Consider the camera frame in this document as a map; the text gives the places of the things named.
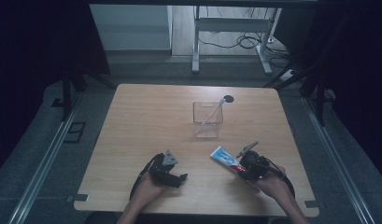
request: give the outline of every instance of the human arm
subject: human arm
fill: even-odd
[[[123,213],[121,214],[117,224],[133,224],[135,223],[139,213],[144,209],[144,207],[155,200],[159,195],[161,195],[166,186],[156,185],[149,172],[146,172],[139,182],[132,200],[130,200]]]
[[[270,163],[270,166],[274,169],[279,169],[285,174],[285,169],[282,166],[274,167]],[[290,219],[291,223],[307,224],[309,221],[304,216],[298,203],[290,192],[290,188],[287,184],[276,174],[268,171],[263,178],[258,180],[252,180],[251,183],[257,186],[263,193],[276,200],[278,205],[284,210]]]

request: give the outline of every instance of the table leg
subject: table leg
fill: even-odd
[[[277,8],[274,8],[274,11],[269,18],[266,31],[264,32],[261,45],[257,46],[258,56],[260,56],[263,70],[266,75],[272,75],[272,68],[270,67],[269,62],[266,60],[265,51],[266,51],[266,44],[269,40],[270,33],[272,32],[273,25],[275,24],[276,14],[277,14]]]
[[[199,73],[199,11],[200,7],[196,7],[196,17],[194,18],[194,42],[193,42],[193,54],[191,62],[191,71],[194,74]]]
[[[70,71],[69,69],[64,69],[63,73],[63,118],[62,120],[66,120],[69,113],[71,112],[71,80],[70,80]]]

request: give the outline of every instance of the metal rail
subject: metal rail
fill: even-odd
[[[68,132],[71,122],[78,112],[82,93],[78,92],[74,98],[73,109],[71,110],[67,119],[62,121],[60,124],[59,130],[51,141],[48,151],[46,152],[44,158],[36,169],[34,176],[31,178],[30,183],[22,194],[19,203],[16,205],[16,208],[14,209],[8,223],[24,223],[25,219],[27,218],[31,207],[34,204],[36,196],[45,181],[45,178],[50,170],[51,165],[54,162],[54,159],[56,158],[60,146],[62,145],[65,135]]]
[[[373,224],[374,219],[372,218],[372,215],[369,211],[368,205],[366,204],[365,200],[362,198],[362,195],[357,188],[356,184],[352,180],[350,174],[348,173],[347,168],[343,164],[343,161],[337,152],[331,137],[327,133],[324,127],[322,127],[314,112],[314,107],[311,104],[310,100],[307,100],[303,98],[304,105],[306,106],[310,119],[312,120],[313,126],[316,128],[316,131],[318,132],[318,136],[321,139],[322,144],[324,145],[324,148],[328,154],[328,157],[330,158],[333,167],[335,168],[336,173],[338,174],[343,187],[345,188],[345,192],[347,193],[347,196],[351,203],[354,206],[354,209],[356,210],[357,215],[360,218],[361,223],[363,224]]]

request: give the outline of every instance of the gray floor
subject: gray floor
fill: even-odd
[[[205,56],[201,57],[198,75],[191,72],[191,57],[187,56],[190,54],[181,53],[186,52],[185,48],[178,52],[178,55],[182,56],[110,52],[107,58],[112,76],[106,78],[117,84],[255,88],[263,86],[272,78],[263,73],[258,56],[254,55],[255,51],[250,55],[245,53],[247,57],[220,57],[217,55],[231,55],[231,53],[206,52]],[[280,68],[272,68],[275,74],[280,71]],[[115,91],[88,76],[85,78],[89,87],[82,93],[79,109],[74,118],[74,122],[85,122],[84,134],[77,144],[61,145],[25,223],[83,223],[90,214],[75,210],[72,196],[78,192]],[[317,224],[362,223],[340,175],[334,168],[334,163],[328,156],[324,141],[318,135],[318,128],[310,118],[305,100],[313,102],[313,99],[304,100],[297,91],[301,84],[301,82],[294,83],[280,91],[279,95],[320,207],[319,216],[310,218],[310,221]],[[40,106],[38,114],[0,170],[0,223],[9,221],[50,142],[60,128],[63,110],[51,107],[55,98],[62,98],[60,83],[46,89],[44,103]],[[335,116],[330,103],[325,105],[324,120],[325,130],[371,211],[375,223],[382,223],[382,176]],[[68,134],[65,139],[73,140],[74,136]],[[241,218],[238,220],[242,223],[253,223]]]

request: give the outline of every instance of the black cable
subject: black cable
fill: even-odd
[[[261,43],[262,42],[262,36],[258,33],[254,33],[258,37],[258,41]]]
[[[135,193],[135,189],[137,188],[139,182],[141,181],[141,178],[142,176],[149,170],[149,167],[150,165],[158,158],[158,157],[161,157],[162,156],[162,153],[161,154],[157,154],[155,155],[152,160],[150,160],[147,165],[144,167],[144,169],[141,171],[141,173],[138,175],[137,179],[135,180],[134,184],[133,184],[133,187],[132,187],[132,190],[130,191],[130,197],[129,197],[129,201],[132,200],[133,198],[133,194]]]
[[[258,33],[255,33],[255,35],[257,35],[257,37],[259,38],[258,41],[260,41],[260,43],[261,43],[262,42],[262,35],[260,35]],[[284,53],[284,52],[288,52],[285,49],[272,49],[272,48],[269,48],[268,46],[266,46],[266,51],[269,55],[276,56],[276,58],[274,57],[274,58],[269,59],[269,63],[274,67],[278,67],[278,68],[284,68],[285,67],[285,66],[280,66],[280,65],[275,64],[273,62],[274,59],[292,60],[289,53]]]
[[[246,17],[246,14],[247,14],[250,10],[251,10],[251,8],[249,7],[249,8],[246,10],[246,12],[243,14],[243,18]]]
[[[257,164],[263,168],[266,168],[268,171],[271,171],[275,174],[277,174],[283,181],[284,183],[287,184],[287,186],[289,187],[290,189],[290,193],[292,194],[292,196],[295,198],[295,188],[293,187],[292,183],[290,182],[289,178],[283,173],[281,172],[280,169],[278,169],[278,167],[269,159],[265,158],[267,161],[269,161],[270,163],[272,163],[276,169],[272,168],[272,167],[267,167],[267,166],[264,166],[264,165],[260,165],[260,164]]]
[[[251,11],[251,15],[249,16],[250,18],[252,18],[252,16],[254,15],[254,11],[255,11],[255,7]]]
[[[239,37],[237,37],[237,44],[235,45],[232,45],[232,46],[222,46],[222,45],[218,45],[218,44],[214,44],[214,43],[208,43],[208,42],[205,42],[203,40],[200,39],[199,37],[199,41],[202,42],[203,44],[207,44],[207,45],[212,45],[212,46],[216,46],[216,47],[219,47],[219,48],[223,48],[223,49],[232,49],[236,46],[240,46],[242,47],[243,49],[254,49],[258,44],[261,43],[261,41],[256,38],[256,37],[253,37],[253,36],[250,36],[250,35],[246,35],[246,33],[243,33],[242,35],[240,35]],[[251,43],[252,45],[247,47],[243,44],[243,41],[248,41],[249,43]]]
[[[258,17],[260,17],[260,10],[261,10],[261,8],[260,8],[260,7],[258,7],[258,11],[257,11],[257,17],[255,17],[255,18],[257,18],[257,19],[258,19]]]
[[[223,17],[222,14],[221,14],[220,11],[219,11],[219,7],[217,7],[217,11],[218,11],[218,13],[220,14],[220,16]]]
[[[264,19],[266,19],[267,10],[269,10],[269,7],[266,8]]]

